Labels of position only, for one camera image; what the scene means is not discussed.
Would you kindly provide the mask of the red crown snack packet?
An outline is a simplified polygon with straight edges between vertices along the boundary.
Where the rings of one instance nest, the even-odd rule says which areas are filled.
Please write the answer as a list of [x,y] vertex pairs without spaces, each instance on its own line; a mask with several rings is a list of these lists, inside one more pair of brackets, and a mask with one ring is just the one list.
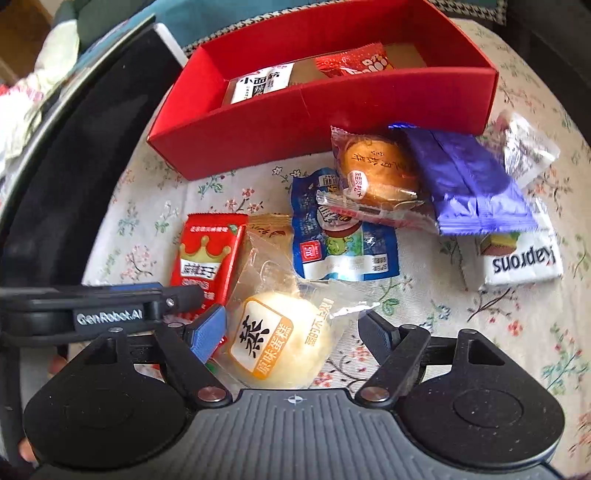
[[172,295],[166,299],[173,320],[190,324],[214,304],[225,309],[246,223],[244,214],[188,216],[171,273]]

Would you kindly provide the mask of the purple snack packet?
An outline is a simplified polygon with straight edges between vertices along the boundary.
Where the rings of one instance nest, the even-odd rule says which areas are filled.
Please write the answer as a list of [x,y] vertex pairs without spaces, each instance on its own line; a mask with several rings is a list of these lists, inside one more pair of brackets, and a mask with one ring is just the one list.
[[415,160],[443,235],[534,231],[538,224],[516,181],[469,134],[393,124]]

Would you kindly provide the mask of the steamed egg cake packet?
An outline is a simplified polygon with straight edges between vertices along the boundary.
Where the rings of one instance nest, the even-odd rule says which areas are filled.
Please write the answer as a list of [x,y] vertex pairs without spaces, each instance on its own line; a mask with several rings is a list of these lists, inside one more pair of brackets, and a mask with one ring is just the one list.
[[376,306],[345,282],[301,278],[280,246],[249,231],[213,360],[245,387],[305,388],[346,330]]

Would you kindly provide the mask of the blue lion sofa cover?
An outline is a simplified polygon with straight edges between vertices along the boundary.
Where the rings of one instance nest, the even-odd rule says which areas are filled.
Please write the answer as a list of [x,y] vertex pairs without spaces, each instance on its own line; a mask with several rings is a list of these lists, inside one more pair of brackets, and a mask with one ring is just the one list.
[[79,50],[86,51],[122,22],[153,15],[165,24],[177,43],[188,46],[218,30],[245,20],[300,7],[315,1],[65,1],[77,20]]

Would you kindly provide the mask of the white Kaprons wafer packet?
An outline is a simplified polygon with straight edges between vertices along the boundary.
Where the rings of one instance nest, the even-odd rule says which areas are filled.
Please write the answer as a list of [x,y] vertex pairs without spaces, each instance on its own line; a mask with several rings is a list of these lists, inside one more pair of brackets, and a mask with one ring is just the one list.
[[466,286],[485,291],[558,279],[564,274],[558,239],[544,202],[530,207],[538,229],[510,234],[461,236],[458,245]]

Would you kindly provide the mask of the white cloth on sofa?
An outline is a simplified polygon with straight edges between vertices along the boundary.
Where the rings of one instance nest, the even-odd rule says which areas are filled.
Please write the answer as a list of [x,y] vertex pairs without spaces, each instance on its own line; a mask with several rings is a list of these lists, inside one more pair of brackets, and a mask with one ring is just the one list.
[[78,57],[78,21],[60,22],[46,37],[34,70],[1,94],[1,177],[30,137],[34,110],[64,79]]

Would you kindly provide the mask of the red cardboard box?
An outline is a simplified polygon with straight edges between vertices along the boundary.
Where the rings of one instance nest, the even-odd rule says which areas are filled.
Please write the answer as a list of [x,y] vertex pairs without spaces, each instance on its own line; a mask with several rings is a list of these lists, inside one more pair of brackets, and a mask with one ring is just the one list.
[[[263,67],[370,43],[409,47],[380,73],[318,79],[235,104],[231,80]],[[478,135],[499,74],[470,38],[427,1],[342,1],[270,14],[203,42],[171,88],[148,144],[184,178],[312,153],[332,127],[380,133],[402,122]]]

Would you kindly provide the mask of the red Trolli gummy packet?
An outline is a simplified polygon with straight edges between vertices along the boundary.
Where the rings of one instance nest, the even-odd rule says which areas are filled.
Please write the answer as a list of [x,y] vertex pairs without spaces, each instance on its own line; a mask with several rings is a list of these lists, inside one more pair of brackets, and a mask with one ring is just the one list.
[[356,49],[319,56],[315,58],[315,66],[329,78],[394,69],[382,43],[370,43]]

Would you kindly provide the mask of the floral tablecloth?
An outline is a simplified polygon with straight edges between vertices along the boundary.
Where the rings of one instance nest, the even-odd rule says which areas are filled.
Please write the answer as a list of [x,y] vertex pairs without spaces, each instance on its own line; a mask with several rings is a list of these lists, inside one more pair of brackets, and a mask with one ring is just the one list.
[[[498,35],[470,20],[461,29],[500,73],[494,111],[512,110],[560,148],[530,186],[558,234],[562,278],[473,292],[455,240],[398,234],[401,273],[365,290],[394,324],[437,336],[474,328],[500,346],[561,403],[566,427],[554,456],[565,475],[590,469],[590,147],[551,90]],[[294,178],[332,165],[318,154],[266,163],[195,182],[183,180],[145,143],[116,183],[83,280],[87,284],[167,282],[185,218],[194,212],[287,213]]]

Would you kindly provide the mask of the gold brown snack packet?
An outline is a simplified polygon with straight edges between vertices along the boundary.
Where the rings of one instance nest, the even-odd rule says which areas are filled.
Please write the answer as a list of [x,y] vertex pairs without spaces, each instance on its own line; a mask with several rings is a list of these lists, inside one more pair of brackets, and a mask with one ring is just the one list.
[[262,214],[249,216],[247,231],[276,245],[290,246],[294,239],[291,216],[287,214]]

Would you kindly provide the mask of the orange bread packet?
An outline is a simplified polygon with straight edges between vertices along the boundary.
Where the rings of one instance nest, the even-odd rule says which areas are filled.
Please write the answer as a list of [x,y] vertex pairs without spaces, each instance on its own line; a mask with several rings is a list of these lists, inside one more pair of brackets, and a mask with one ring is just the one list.
[[438,235],[435,213],[405,136],[331,129],[337,184],[317,201],[360,221]]

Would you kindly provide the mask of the blue sausage packet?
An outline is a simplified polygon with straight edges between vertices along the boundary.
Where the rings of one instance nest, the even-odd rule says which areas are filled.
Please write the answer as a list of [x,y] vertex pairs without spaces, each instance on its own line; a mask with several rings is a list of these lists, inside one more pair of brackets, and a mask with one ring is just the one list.
[[321,168],[293,180],[294,270],[307,280],[370,281],[400,274],[398,241],[392,227],[337,213],[318,203],[318,193],[338,191],[339,177]]

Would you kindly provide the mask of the white noodle snack packet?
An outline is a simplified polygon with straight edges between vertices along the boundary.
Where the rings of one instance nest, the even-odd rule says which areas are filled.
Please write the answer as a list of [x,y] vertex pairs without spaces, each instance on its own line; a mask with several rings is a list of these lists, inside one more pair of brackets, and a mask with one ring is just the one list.
[[232,79],[224,94],[222,105],[231,105],[266,93],[283,90],[290,85],[294,63],[266,67]]

